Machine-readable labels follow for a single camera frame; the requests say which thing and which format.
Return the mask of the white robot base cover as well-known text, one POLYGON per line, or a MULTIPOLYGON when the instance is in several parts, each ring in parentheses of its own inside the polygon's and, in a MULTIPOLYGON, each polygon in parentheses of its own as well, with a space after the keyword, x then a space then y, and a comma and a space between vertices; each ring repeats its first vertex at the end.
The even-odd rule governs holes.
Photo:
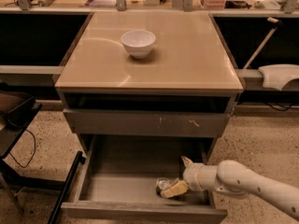
POLYGON ((258 71, 263 75, 263 87, 281 91, 283 87, 299 78, 299 65, 272 64, 261 66, 258 71))

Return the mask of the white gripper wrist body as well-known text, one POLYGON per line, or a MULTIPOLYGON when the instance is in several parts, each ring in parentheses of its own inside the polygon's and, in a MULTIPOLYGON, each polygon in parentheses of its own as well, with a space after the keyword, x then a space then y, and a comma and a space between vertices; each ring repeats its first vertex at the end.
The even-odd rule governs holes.
POLYGON ((190 164, 183 172, 183 180, 193 191, 214 189, 218 184, 217 167, 203 163, 190 164))

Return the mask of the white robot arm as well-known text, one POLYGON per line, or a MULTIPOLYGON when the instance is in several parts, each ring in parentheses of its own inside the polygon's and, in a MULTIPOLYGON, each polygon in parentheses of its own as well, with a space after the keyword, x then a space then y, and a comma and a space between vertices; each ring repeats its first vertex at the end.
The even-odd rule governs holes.
POLYGON ((156 190, 162 198, 177 197, 189 190, 212 190, 236 198, 252 194, 299 220, 299 188, 259 175, 238 161, 205 165, 185 156, 181 159, 185 167, 181 179, 160 177, 156 181, 156 190))

